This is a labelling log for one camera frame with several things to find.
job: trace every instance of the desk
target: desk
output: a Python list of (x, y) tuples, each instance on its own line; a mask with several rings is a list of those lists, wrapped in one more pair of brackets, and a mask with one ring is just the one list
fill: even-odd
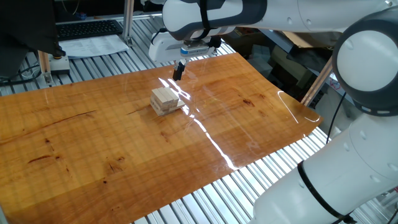
[[(16, 223), (127, 223), (308, 135), (322, 120), (238, 54), (0, 98), (0, 195)], [(187, 107), (158, 117), (150, 91)]]

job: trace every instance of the metal pole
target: metal pole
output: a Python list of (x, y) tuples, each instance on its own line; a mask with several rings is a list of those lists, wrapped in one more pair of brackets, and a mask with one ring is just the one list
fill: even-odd
[(123, 20), (123, 40), (132, 47), (132, 13), (134, 12), (134, 0), (125, 0), (124, 2), (124, 20)]
[(318, 94), (319, 90), (322, 88), (323, 84), (325, 83), (325, 80), (329, 77), (331, 70), (332, 66), (331, 66), (331, 57), (330, 57), (329, 61), (323, 67), (318, 78), (312, 84), (311, 88), (309, 89), (309, 91), (301, 101), (302, 104), (304, 104), (305, 106), (309, 106), (314, 97)]
[(39, 50), (38, 53), (39, 53), (40, 69), (42, 71), (44, 81), (47, 85), (54, 85), (54, 81), (52, 80), (51, 76), (49, 55)]

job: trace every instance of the cable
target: cable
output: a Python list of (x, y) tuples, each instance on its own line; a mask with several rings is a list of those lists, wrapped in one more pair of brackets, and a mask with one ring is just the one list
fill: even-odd
[(21, 75), (22, 75), (24, 78), (32, 78), (33, 74), (34, 74), (35, 72), (39, 71), (39, 70), (40, 70), (40, 68), (34, 70), (29, 76), (25, 76), (24, 74), (21, 74)]
[(42, 74), (42, 71), (39, 70), (39, 72), (34, 75), (32, 78), (28, 78), (26, 80), (18, 80), (18, 81), (8, 81), (8, 82), (2, 82), (0, 83), (0, 86), (8, 86), (8, 85), (18, 85), (18, 84), (24, 84), (30, 81), (35, 80), (37, 77), (39, 77)]
[(341, 97), (340, 102), (338, 103), (338, 106), (336, 108), (336, 112), (335, 115), (333, 115), (333, 119), (331, 120), (331, 124), (330, 124), (330, 128), (329, 128), (329, 133), (328, 133), (328, 138), (326, 139), (326, 144), (328, 144), (329, 142), (329, 138), (330, 138), (330, 133), (331, 133), (331, 127), (333, 127), (333, 123), (335, 122), (335, 118), (337, 115), (338, 110), (340, 109), (341, 104), (343, 103), (344, 98), (346, 97), (347, 93), (344, 93), (343, 96)]
[(387, 222), (387, 224), (390, 224), (392, 222), (392, 220), (396, 217), (398, 213), (398, 209), (396, 210), (396, 212), (394, 212), (394, 214), (392, 215), (391, 219)]
[[(67, 8), (65, 7), (65, 4), (63, 3), (63, 0), (61, 0), (61, 2), (62, 2), (63, 9), (64, 9), (66, 12), (68, 12)], [(75, 9), (75, 12), (73, 12), (72, 15), (75, 15), (75, 13), (77, 12), (77, 9), (79, 8), (79, 3), (80, 3), (80, 0), (78, 0), (77, 6), (76, 6), (76, 9)]]
[(18, 75), (22, 75), (24, 72), (27, 72), (27, 71), (29, 71), (30, 69), (36, 68), (36, 67), (39, 67), (39, 66), (40, 66), (40, 65), (33, 65), (33, 66), (30, 66), (30, 67), (27, 68), (27, 69), (23, 69), (22, 71), (18, 72), (17, 74), (15, 74), (15, 75), (13, 75), (13, 76), (11, 76), (11, 77), (0, 78), (0, 82), (6, 82), (7, 80), (10, 80), (10, 79), (12, 79), (12, 78), (14, 78), (14, 77), (16, 77), (16, 76), (18, 76)]
[(80, 4), (80, 0), (78, 0), (78, 1), (77, 1), (77, 6), (76, 6), (76, 9), (75, 9), (75, 12), (73, 12), (73, 14), (72, 14), (72, 15), (75, 15), (75, 14), (76, 14), (76, 12), (77, 12), (77, 9), (79, 8), (79, 4)]

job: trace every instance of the black cable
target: black cable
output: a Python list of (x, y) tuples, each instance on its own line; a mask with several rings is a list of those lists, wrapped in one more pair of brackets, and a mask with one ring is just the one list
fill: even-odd
[(337, 115), (338, 110), (340, 109), (341, 104), (343, 103), (344, 98), (346, 97), (347, 93), (344, 93), (343, 96), (341, 97), (340, 102), (338, 103), (338, 106), (336, 108), (336, 112), (335, 115), (333, 115), (333, 119), (331, 120), (331, 124), (330, 124), (330, 128), (329, 128), (329, 133), (328, 133), (328, 138), (326, 139), (326, 144), (328, 144), (329, 142), (329, 138), (330, 138), (330, 133), (331, 133), (331, 127), (333, 127), (333, 123), (335, 122), (335, 118)]
[(39, 66), (40, 66), (40, 65), (33, 65), (33, 66), (30, 66), (30, 67), (27, 68), (27, 69), (23, 69), (22, 71), (18, 72), (17, 74), (15, 74), (15, 75), (13, 75), (13, 76), (11, 76), (11, 77), (8, 77), (8, 78), (0, 78), (0, 82), (6, 82), (7, 80), (10, 80), (10, 79), (12, 79), (12, 78), (14, 78), (14, 77), (16, 77), (16, 76), (18, 76), (18, 75), (23, 74), (24, 72), (29, 71), (29, 70), (32, 69), (32, 68), (36, 68), (36, 67), (39, 67)]
[(28, 78), (25, 80), (18, 80), (18, 81), (5, 81), (5, 82), (1, 82), (0, 86), (7, 86), (7, 85), (18, 85), (18, 84), (23, 84), (23, 83), (27, 83), (30, 81), (35, 80), (37, 77), (39, 77), (42, 74), (42, 71), (39, 71), (35, 76), (33, 76), (32, 78)]
[(392, 222), (392, 220), (396, 217), (398, 213), (398, 209), (396, 210), (396, 212), (394, 212), (394, 214), (392, 215), (391, 219), (387, 222), (387, 224), (390, 224)]

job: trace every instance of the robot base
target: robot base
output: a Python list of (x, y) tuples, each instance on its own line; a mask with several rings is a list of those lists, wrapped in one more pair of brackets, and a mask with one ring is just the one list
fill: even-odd
[[(363, 114), (303, 162), (321, 197), (342, 215), (398, 185), (398, 116)], [(295, 168), (254, 204), (250, 224), (331, 224), (337, 218), (313, 197)]]

